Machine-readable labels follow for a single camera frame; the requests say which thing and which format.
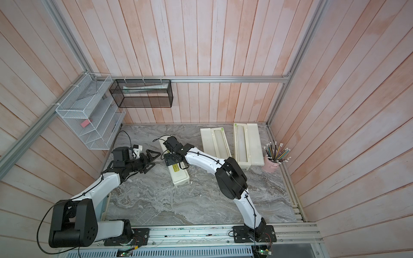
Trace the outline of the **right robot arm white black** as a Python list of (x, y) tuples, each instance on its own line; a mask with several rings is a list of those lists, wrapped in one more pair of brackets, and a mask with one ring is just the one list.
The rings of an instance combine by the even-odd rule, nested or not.
[(252, 241), (265, 236), (266, 221), (257, 211), (248, 192), (247, 177), (234, 158), (220, 159), (206, 154), (191, 144), (181, 144), (175, 137), (162, 143), (166, 149), (166, 164), (182, 162), (200, 167), (216, 177), (220, 191), (234, 201), (244, 219), (244, 229)]

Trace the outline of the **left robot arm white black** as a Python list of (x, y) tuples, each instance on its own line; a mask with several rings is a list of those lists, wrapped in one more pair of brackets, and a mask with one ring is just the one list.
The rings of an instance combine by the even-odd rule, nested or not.
[(154, 167), (160, 152), (142, 147), (117, 147), (113, 160), (92, 185), (53, 207), (48, 244), (52, 248), (88, 247), (96, 241), (129, 244), (133, 229), (127, 219), (98, 221), (95, 209), (115, 188), (138, 173), (146, 174)]

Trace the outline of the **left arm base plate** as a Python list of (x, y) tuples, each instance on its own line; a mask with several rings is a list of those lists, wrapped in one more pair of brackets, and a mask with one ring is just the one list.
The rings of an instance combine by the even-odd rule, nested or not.
[(149, 228), (132, 228), (130, 232), (121, 236), (109, 238), (105, 246), (146, 246), (149, 239)]

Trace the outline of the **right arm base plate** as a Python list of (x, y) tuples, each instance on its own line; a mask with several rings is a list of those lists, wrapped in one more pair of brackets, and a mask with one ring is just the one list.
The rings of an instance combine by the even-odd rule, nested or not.
[(235, 243), (276, 243), (274, 227), (266, 225), (262, 229), (251, 229), (245, 225), (232, 228)]

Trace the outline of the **plastic wrap roll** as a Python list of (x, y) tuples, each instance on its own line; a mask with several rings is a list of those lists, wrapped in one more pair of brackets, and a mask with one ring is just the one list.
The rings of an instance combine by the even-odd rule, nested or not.
[(231, 156), (228, 141), (223, 127), (213, 129), (216, 157), (227, 159)]
[(242, 125), (237, 126), (238, 161), (247, 162), (245, 130)]

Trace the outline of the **cream dispenser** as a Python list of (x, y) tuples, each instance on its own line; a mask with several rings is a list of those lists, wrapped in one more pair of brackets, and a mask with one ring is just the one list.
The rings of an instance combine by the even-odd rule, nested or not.
[[(242, 125), (245, 130), (247, 162), (238, 161), (238, 143), (237, 143), (237, 126)], [(248, 170), (251, 166), (263, 166), (264, 155), (262, 153), (261, 141), (258, 124), (241, 124), (234, 123), (233, 125), (234, 136), (234, 155), (235, 160), (239, 164), (241, 169)]]
[(167, 168), (170, 172), (173, 184), (175, 187), (184, 185), (186, 183), (190, 182), (190, 177), (189, 174), (186, 170), (183, 170), (184, 163), (176, 163), (176, 164), (170, 164), (170, 162), (167, 162), (167, 154), (169, 153), (169, 150), (166, 148), (166, 146), (163, 144), (165, 140), (167, 140), (169, 136), (168, 135), (163, 135), (158, 141), (160, 143), (162, 152), (163, 152), (163, 160), (165, 164), (167, 165)]
[(200, 129), (203, 151), (219, 159), (232, 157), (223, 127)]

